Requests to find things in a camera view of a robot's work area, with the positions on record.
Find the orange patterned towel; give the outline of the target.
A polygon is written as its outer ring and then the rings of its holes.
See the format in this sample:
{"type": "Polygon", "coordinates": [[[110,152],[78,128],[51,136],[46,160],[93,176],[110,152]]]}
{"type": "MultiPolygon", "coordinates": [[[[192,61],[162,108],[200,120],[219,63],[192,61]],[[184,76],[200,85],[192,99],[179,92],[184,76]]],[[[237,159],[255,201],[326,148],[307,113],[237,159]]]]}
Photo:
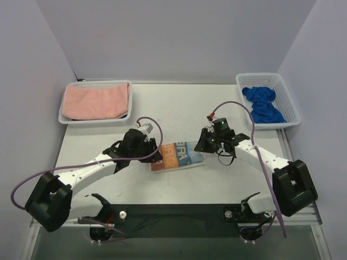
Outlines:
{"type": "Polygon", "coordinates": [[[204,154],[194,151],[197,141],[174,142],[162,145],[159,149],[162,160],[150,165],[151,172],[169,172],[185,168],[203,166],[204,154]]]}

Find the blue towel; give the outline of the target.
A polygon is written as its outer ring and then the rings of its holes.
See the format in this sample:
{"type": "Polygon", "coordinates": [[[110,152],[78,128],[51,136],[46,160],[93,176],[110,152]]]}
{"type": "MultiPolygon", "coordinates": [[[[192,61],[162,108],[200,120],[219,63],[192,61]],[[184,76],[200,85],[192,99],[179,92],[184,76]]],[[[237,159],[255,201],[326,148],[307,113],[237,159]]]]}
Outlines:
{"type": "Polygon", "coordinates": [[[243,88],[242,94],[252,103],[251,115],[256,124],[285,123],[283,115],[276,109],[272,102],[276,98],[274,90],[265,87],[243,88]]]}

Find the pink towel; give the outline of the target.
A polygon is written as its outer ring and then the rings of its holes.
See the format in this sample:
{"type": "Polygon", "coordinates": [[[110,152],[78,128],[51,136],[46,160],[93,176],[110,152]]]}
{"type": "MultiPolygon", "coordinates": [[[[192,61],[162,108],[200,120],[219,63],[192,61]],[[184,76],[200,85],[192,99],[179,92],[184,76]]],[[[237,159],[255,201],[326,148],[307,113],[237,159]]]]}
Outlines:
{"type": "Polygon", "coordinates": [[[62,115],[72,120],[106,120],[125,116],[129,106],[128,82],[107,87],[66,87],[62,115]]]}

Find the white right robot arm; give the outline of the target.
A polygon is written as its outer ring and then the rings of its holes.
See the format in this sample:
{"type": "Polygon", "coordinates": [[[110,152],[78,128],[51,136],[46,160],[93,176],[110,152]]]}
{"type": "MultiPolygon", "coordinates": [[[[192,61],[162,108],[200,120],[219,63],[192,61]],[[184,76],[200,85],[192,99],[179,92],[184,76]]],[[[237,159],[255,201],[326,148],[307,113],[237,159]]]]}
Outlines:
{"type": "Polygon", "coordinates": [[[194,150],[214,154],[226,152],[265,175],[269,193],[257,193],[242,203],[253,214],[277,212],[290,217],[318,200],[318,193],[307,165],[301,161],[281,158],[256,145],[251,137],[236,134],[226,118],[220,118],[204,127],[194,150]]]}

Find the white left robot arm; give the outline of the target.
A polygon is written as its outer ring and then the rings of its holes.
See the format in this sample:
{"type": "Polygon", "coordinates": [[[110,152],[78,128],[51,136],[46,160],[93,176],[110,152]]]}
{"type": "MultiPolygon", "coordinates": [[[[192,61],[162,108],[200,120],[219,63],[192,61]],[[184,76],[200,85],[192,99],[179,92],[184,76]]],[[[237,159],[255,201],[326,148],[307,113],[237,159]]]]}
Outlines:
{"type": "Polygon", "coordinates": [[[94,182],[129,166],[131,160],[154,163],[162,160],[156,141],[149,138],[151,124],[128,130],[123,139],[105,149],[93,160],[75,170],[54,175],[44,173],[35,185],[24,209],[48,232],[60,228],[67,220],[92,218],[107,223],[114,216],[111,204],[100,194],[82,198],[75,195],[94,182]]]}

